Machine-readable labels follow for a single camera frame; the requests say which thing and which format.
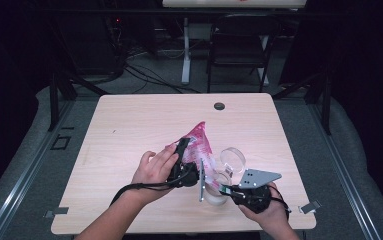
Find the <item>red and white plastic bag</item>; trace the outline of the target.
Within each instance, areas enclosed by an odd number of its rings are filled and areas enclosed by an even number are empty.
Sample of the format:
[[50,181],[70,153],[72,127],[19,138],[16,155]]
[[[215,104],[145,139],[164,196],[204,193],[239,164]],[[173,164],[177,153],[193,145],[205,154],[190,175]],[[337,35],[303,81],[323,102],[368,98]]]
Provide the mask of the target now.
[[204,163],[205,176],[212,170],[212,164],[215,162],[212,156],[212,149],[205,133],[205,122],[198,123],[188,134],[182,138],[189,138],[190,142],[186,148],[182,162],[198,163],[200,160]]

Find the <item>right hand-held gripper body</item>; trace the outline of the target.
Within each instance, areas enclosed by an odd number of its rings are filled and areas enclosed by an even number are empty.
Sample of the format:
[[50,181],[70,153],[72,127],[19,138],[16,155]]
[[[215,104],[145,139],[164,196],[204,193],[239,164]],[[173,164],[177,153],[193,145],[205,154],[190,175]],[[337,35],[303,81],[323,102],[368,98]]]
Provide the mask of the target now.
[[281,177],[279,173],[246,169],[237,184],[241,189],[239,197],[232,200],[236,205],[244,205],[256,214],[261,213],[269,207],[271,202],[268,184]]

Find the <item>grey tape piece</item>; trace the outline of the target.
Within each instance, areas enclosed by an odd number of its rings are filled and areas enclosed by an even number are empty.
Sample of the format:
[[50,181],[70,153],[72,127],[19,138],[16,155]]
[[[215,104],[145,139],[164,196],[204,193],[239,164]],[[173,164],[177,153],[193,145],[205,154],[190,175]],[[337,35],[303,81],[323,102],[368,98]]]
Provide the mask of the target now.
[[317,209],[321,207],[321,204],[318,200],[314,200],[304,206],[299,207],[299,211],[303,214],[315,213]]
[[56,215],[65,215],[68,213],[68,207],[57,207],[52,210],[47,210],[43,215],[44,218],[54,218]]

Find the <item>person's right hand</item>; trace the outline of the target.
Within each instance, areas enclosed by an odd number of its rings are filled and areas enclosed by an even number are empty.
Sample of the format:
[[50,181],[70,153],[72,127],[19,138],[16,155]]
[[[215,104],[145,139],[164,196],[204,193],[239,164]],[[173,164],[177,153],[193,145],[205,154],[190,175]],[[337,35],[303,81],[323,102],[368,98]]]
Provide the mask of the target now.
[[269,207],[258,214],[243,205],[239,205],[238,208],[247,218],[258,223],[271,236],[280,233],[283,228],[288,226],[285,207],[278,201],[272,200]]

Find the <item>black metal stand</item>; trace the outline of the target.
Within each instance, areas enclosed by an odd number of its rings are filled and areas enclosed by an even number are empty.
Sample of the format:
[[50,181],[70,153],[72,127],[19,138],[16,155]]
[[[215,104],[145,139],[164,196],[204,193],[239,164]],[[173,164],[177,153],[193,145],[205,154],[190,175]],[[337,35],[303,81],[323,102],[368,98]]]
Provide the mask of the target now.
[[57,126],[60,120],[59,113],[59,96],[61,93],[62,96],[68,101],[74,101],[78,94],[73,87],[73,84],[79,84],[91,92],[97,94],[98,96],[106,95],[105,90],[100,89],[99,87],[93,85],[92,83],[86,81],[82,77],[73,74],[67,70],[60,70],[53,73],[50,78],[49,92],[50,92],[50,126],[49,131],[53,131]]
[[308,86],[304,101],[306,104],[316,104],[319,98],[322,98],[321,108],[321,126],[327,135],[331,134],[330,131],[330,105],[331,105],[331,88],[332,79],[328,73],[320,72],[315,73],[302,81],[291,84],[285,90],[280,91],[272,96],[273,99],[278,100],[285,98],[291,93],[297,91],[303,86]]

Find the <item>grey metal floor rail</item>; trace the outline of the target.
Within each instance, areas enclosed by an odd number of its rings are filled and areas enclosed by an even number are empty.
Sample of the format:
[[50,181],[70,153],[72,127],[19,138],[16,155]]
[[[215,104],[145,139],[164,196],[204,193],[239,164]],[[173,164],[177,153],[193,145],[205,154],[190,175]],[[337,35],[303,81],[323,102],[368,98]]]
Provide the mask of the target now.
[[321,123],[321,113],[314,105],[307,106],[315,125],[320,132],[327,148],[332,156],[332,166],[340,181],[341,187],[348,199],[354,216],[356,217],[360,229],[366,240],[382,240],[381,236],[372,221],[372,218],[366,208],[366,205],[357,190],[350,173],[348,172],[342,156],[334,142],[333,136],[328,135]]
[[59,120],[49,131],[50,105],[39,104],[30,129],[0,178],[0,240],[37,176],[45,154],[56,139],[57,131],[67,119],[73,105],[72,101],[61,104]]

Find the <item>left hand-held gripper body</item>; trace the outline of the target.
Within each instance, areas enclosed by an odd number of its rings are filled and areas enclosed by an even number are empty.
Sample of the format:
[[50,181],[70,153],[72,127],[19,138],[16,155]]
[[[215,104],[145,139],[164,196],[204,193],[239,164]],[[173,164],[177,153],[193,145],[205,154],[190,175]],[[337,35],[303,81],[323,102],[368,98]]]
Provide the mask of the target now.
[[168,177],[168,185],[173,188],[192,187],[199,184],[199,201],[204,200],[205,190],[205,169],[204,163],[200,160],[198,163],[183,163],[178,160],[173,166]]

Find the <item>black folding chair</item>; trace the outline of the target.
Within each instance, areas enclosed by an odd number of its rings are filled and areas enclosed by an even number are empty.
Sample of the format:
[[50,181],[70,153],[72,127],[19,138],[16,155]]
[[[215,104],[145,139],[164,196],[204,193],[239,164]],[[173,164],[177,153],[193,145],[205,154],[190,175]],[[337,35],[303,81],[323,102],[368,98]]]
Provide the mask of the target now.
[[212,68],[262,69],[259,91],[267,77],[273,42],[281,23],[273,16],[230,14],[219,17],[211,26],[206,65],[207,92],[211,92]]

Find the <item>person's left hand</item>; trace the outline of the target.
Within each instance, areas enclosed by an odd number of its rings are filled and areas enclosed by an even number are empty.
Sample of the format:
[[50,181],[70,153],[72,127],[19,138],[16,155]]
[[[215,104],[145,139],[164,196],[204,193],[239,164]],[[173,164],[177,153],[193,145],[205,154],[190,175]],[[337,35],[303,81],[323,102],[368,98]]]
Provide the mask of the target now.
[[[171,169],[178,160],[179,155],[175,152],[176,145],[166,146],[159,153],[147,151],[141,157],[139,166],[135,171],[132,183],[155,184],[164,183],[170,175]],[[169,193],[163,187],[134,190],[137,199],[143,204],[149,204]]]

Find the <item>dark equipment with red light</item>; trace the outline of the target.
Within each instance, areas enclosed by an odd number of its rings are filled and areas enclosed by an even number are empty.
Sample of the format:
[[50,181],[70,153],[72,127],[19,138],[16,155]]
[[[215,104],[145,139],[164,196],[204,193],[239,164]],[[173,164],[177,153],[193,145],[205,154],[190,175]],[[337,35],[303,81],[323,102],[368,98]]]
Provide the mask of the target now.
[[62,15],[57,17],[57,22],[79,74],[114,75],[123,72],[101,17]]

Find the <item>white desk leg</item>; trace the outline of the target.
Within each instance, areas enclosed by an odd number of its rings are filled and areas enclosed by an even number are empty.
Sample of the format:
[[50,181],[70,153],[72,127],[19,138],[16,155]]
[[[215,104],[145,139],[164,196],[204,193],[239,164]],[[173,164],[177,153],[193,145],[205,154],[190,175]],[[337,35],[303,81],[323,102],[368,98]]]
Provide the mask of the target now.
[[188,19],[185,18],[183,22],[183,39],[184,39],[184,59],[182,67],[182,79],[181,83],[187,85],[190,83],[190,68],[191,68],[191,59],[190,59],[190,42],[189,42],[189,25]]

